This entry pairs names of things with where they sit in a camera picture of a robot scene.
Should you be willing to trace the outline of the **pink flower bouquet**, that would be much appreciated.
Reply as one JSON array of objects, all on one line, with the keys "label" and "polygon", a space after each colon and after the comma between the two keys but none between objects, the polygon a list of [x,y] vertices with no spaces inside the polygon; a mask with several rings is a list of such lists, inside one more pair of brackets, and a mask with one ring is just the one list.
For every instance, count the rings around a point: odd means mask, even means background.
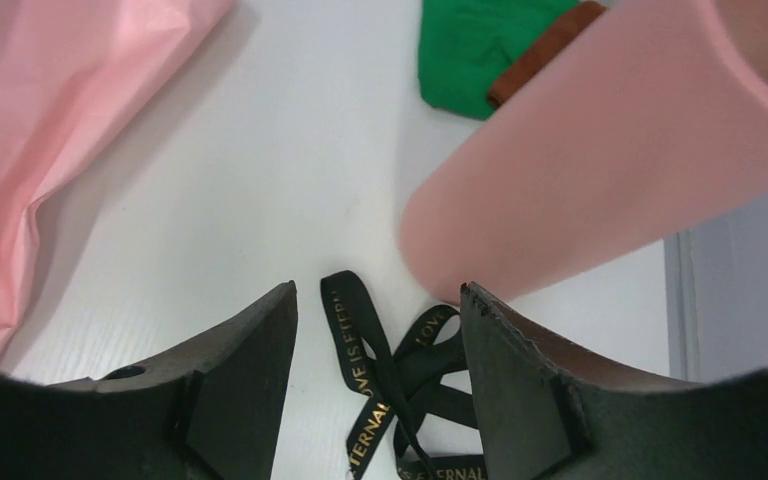
[{"label": "pink flower bouquet", "polygon": [[227,1],[0,1],[0,355],[29,301],[39,206],[229,9]]}]

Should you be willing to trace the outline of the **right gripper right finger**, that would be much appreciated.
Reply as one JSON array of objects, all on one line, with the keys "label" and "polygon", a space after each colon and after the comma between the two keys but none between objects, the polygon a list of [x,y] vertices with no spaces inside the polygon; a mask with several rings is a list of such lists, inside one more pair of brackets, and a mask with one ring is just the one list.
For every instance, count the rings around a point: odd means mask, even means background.
[{"label": "right gripper right finger", "polygon": [[713,383],[606,358],[461,288],[493,479],[768,479],[768,368]]}]

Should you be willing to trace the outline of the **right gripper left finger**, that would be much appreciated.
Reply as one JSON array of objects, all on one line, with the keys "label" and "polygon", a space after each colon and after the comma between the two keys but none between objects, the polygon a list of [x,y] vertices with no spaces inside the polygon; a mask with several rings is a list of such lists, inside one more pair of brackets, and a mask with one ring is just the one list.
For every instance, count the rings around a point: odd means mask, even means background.
[{"label": "right gripper left finger", "polygon": [[267,479],[298,325],[293,282],[100,379],[0,375],[0,479]]}]

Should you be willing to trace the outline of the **black ribbon gold lettering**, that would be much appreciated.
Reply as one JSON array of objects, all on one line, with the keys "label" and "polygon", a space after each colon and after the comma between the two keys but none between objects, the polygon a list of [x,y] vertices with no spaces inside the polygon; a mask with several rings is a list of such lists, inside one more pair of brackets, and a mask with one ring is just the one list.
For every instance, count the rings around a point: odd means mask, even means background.
[{"label": "black ribbon gold lettering", "polygon": [[420,446],[418,432],[427,416],[476,428],[470,394],[443,384],[444,376],[467,368],[462,335],[439,338],[458,317],[438,304],[423,312],[392,349],[372,298],[352,271],[320,282],[320,294],[344,383],[366,403],[346,440],[349,474],[364,477],[374,454],[393,427],[396,473],[401,479],[485,479],[481,454],[433,457]]}]

